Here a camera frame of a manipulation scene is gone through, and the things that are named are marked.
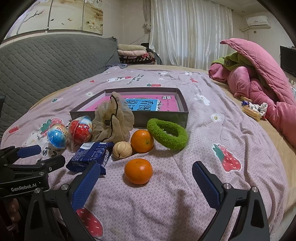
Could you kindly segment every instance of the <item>small blue candy wrapper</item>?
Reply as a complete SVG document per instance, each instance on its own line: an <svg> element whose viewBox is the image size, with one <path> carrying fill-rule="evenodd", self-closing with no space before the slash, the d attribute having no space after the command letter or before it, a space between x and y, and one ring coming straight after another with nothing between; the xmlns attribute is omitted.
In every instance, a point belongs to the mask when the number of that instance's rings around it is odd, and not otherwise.
<svg viewBox="0 0 296 241"><path fill-rule="evenodd" d="M89 163L95 161L101 165L101 175L106 175L105 165L112 153L114 143L84 143L66 165L72 172L83 172Z"/></svg>
<svg viewBox="0 0 296 241"><path fill-rule="evenodd" d="M243 100L243 102L242 102L242 106L244 106L244 105L249 105L249 103L250 103L250 102L248 102L248 101L246 101L246 100Z"/></svg>

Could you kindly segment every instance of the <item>orange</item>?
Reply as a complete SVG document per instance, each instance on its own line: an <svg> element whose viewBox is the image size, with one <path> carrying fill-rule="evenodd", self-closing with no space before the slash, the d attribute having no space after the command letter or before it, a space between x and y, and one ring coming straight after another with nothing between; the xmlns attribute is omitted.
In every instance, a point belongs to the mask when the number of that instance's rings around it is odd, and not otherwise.
<svg viewBox="0 0 296 241"><path fill-rule="evenodd" d="M153 169L145 159L137 158L130 160L124 167L126 178L134 184L145 184L150 180L153 174Z"/></svg>
<svg viewBox="0 0 296 241"><path fill-rule="evenodd" d="M137 130L131 137L131 147L135 152L145 153L153 148L154 139L149 131Z"/></svg>

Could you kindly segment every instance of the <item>metal bolt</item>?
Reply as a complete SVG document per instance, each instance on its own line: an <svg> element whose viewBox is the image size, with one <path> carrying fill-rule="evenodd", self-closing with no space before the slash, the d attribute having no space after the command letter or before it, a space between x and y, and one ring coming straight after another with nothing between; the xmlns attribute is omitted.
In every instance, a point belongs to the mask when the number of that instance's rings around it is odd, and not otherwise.
<svg viewBox="0 0 296 241"><path fill-rule="evenodd" d="M253 192L258 192L259 189L258 189L257 187L252 187L252 191L253 191Z"/></svg>
<svg viewBox="0 0 296 241"><path fill-rule="evenodd" d="M63 184L62 186L61 186L61 189L62 190L67 190L69 188L69 185L68 184Z"/></svg>
<svg viewBox="0 0 296 241"><path fill-rule="evenodd" d="M225 189L230 189L231 188L231 185L229 183L224 183L223 186L224 186Z"/></svg>
<svg viewBox="0 0 296 241"><path fill-rule="evenodd" d="M40 188L36 188L36 189L34 190L34 193L40 193L40 191L41 191Z"/></svg>

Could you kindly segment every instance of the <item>ceiling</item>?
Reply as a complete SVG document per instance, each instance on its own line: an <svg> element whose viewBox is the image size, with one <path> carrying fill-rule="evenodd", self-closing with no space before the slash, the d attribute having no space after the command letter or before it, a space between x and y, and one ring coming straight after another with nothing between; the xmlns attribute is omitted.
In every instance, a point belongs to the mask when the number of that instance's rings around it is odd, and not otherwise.
<svg viewBox="0 0 296 241"><path fill-rule="evenodd" d="M245 16L267 10L257 0L211 0L234 10L238 15Z"/></svg>

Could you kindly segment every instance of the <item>headboard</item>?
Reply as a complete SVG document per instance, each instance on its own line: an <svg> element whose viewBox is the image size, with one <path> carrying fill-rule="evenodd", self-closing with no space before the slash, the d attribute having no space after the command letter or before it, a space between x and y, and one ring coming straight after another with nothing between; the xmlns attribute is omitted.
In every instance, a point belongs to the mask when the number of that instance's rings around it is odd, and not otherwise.
<svg viewBox="0 0 296 241"><path fill-rule="evenodd" d="M120 63L117 40L86 34L47 34L0 48L0 118L4 131L43 97Z"/></svg>

